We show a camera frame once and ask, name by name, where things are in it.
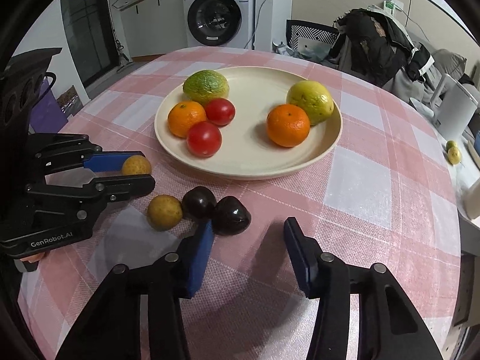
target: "lemon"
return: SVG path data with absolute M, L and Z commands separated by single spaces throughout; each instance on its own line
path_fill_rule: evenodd
M 452 147 L 457 147 L 457 143 L 454 140 L 449 140 L 447 142 L 447 145 L 445 146 L 447 152 L 452 148 Z
M 121 167 L 121 173 L 124 176 L 149 175 L 152 173 L 152 166 L 142 155 L 133 155 L 125 160 Z
M 289 90 L 286 102 L 297 105 L 308 115 L 310 125 L 315 126 L 332 116 L 334 103 L 330 92 L 317 81 L 303 80 Z
M 148 204 L 147 216 L 159 230 L 170 230 L 183 218 L 182 204 L 171 195 L 155 196 Z
M 190 100 L 205 106 L 212 99 L 228 97 L 230 86 L 227 79 L 214 70 L 201 70 L 192 74 L 183 83 L 183 92 Z
M 452 165 L 457 165 L 460 161 L 462 161 L 462 153 L 457 146 L 451 147 L 447 152 L 448 161 Z

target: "red object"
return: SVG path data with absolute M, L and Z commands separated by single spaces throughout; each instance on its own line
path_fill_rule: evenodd
M 217 126 L 210 122 L 193 125 L 187 134 L 187 147 L 198 157 L 211 157 L 222 145 L 222 134 Z
M 226 126 L 235 117 L 235 107 L 227 99 L 213 99 L 205 107 L 208 120 L 217 126 Z

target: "white washing machine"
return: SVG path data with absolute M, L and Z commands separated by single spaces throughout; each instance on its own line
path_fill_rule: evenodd
M 255 0 L 183 0 L 183 9 L 189 47 L 252 48 Z

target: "round plate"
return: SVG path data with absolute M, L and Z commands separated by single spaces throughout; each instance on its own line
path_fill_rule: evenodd
M 164 149 L 177 160 L 229 179 L 273 179 L 317 162 L 337 144 L 343 126 L 337 104 L 332 116 L 312 127 L 308 138 L 296 147 L 283 148 L 268 138 L 268 113 L 277 105 L 285 104 L 289 89 L 304 80 L 303 77 L 269 67 L 227 67 L 218 72 L 229 82 L 229 100 L 235 105 L 236 115 L 228 126 L 220 128 L 222 147 L 212 157 L 195 157 L 189 152 L 186 140 L 169 131 L 170 110 L 186 100 L 182 85 L 175 88 L 157 110 L 155 134 Z

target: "white cabinet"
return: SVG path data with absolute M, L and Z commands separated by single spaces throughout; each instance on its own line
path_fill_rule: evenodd
M 121 18 L 132 57 L 187 47 L 183 0 L 144 0 L 124 10 Z

